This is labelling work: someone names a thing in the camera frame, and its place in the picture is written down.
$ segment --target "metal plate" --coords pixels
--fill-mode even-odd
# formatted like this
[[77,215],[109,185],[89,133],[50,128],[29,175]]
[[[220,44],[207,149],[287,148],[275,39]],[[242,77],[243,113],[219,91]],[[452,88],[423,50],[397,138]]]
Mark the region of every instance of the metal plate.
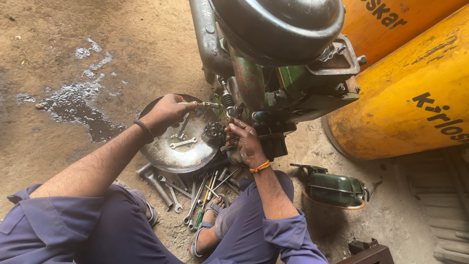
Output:
[[[197,101],[200,99],[187,95],[178,94],[187,102]],[[149,103],[140,113],[139,118],[148,114],[156,103],[163,97],[159,97]],[[179,143],[179,139],[171,139],[171,136],[177,133],[177,128],[169,127],[166,132],[155,138],[151,144],[145,145],[140,149],[144,157],[149,160],[153,166],[160,170],[172,173],[186,173],[198,170],[205,166],[217,153],[220,147],[221,137],[213,139],[209,142],[201,140],[200,136],[204,132],[205,124],[208,122],[218,122],[218,118],[212,109],[200,109],[190,116],[189,122],[184,130],[188,139],[195,137],[197,143],[190,143],[171,149],[169,144]]]

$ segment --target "mechanic's right hand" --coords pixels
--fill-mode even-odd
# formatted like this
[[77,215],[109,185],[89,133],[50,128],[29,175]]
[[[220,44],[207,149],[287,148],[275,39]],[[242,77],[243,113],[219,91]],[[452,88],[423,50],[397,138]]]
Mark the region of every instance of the mechanic's right hand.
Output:
[[252,126],[235,118],[233,123],[225,128],[225,132],[232,132],[227,136],[227,145],[237,147],[241,152],[242,161],[251,169],[255,169],[267,161],[259,136]]

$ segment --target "mechanic's left hand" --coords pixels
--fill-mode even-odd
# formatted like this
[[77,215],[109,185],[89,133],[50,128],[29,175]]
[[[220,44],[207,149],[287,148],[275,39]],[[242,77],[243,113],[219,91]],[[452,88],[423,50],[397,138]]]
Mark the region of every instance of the mechanic's left hand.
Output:
[[167,94],[159,100],[150,113],[140,120],[145,123],[155,137],[159,137],[166,132],[169,126],[179,122],[184,116],[197,107],[197,102],[189,104],[179,104],[185,102],[180,95]]

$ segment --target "hand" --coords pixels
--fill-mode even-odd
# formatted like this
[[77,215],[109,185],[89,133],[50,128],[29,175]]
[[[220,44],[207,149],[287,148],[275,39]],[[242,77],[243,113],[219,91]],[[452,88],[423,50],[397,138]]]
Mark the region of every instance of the hand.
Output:
[[158,101],[150,113],[140,120],[151,130],[153,136],[159,137],[166,132],[169,126],[179,122],[187,113],[197,107],[196,101],[188,104],[179,104],[179,102],[186,101],[180,95],[167,94]]
[[233,132],[227,136],[227,145],[237,147],[241,152],[242,161],[251,169],[255,169],[267,161],[259,136],[252,126],[235,118],[233,123],[225,128],[225,132]]

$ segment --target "spring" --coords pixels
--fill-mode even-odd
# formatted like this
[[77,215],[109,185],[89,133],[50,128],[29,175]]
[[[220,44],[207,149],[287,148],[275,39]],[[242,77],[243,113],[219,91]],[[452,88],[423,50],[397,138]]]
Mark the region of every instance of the spring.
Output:
[[221,97],[221,101],[223,102],[223,106],[228,109],[235,106],[235,102],[233,100],[233,96],[230,93],[225,93]]

